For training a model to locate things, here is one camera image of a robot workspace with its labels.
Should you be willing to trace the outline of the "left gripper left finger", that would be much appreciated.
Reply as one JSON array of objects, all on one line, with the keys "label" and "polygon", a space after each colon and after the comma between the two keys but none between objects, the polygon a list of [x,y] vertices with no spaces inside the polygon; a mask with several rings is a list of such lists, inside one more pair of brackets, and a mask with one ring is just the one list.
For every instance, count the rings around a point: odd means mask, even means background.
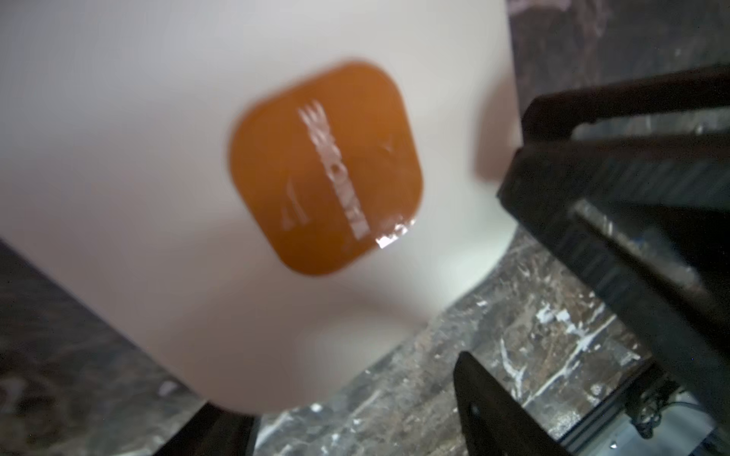
[{"label": "left gripper left finger", "polygon": [[253,455],[260,416],[238,414],[206,403],[155,456]]}]

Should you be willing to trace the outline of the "cream clipper case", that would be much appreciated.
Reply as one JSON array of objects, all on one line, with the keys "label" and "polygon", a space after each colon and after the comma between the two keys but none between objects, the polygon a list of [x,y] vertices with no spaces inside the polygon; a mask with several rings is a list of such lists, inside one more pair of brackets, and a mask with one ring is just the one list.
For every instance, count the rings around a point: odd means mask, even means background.
[{"label": "cream clipper case", "polygon": [[504,1],[5,1],[1,239],[195,393],[336,393],[516,229]]}]

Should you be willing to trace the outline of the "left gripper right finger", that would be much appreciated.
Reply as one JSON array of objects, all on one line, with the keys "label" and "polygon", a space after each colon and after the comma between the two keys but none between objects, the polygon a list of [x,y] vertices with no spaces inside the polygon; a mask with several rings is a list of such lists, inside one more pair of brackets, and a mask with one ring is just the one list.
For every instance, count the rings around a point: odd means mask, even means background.
[{"label": "left gripper right finger", "polygon": [[454,393],[469,456],[570,455],[467,351],[454,366]]}]

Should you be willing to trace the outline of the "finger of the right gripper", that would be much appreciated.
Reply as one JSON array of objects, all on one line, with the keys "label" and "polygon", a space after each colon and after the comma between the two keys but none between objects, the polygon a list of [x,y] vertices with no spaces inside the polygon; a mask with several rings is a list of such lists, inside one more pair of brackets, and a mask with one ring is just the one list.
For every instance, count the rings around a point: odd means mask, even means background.
[{"label": "finger of the right gripper", "polygon": [[[727,136],[533,142],[516,152],[498,197],[716,420],[728,420]],[[703,290],[663,277],[584,218],[582,204],[617,232],[660,232]]]},{"label": "finger of the right gripper", "polygon": [[526,143],[568,140],[581,124],[729,106],[729,66],[584,87],[535,98],[522,117]]}]

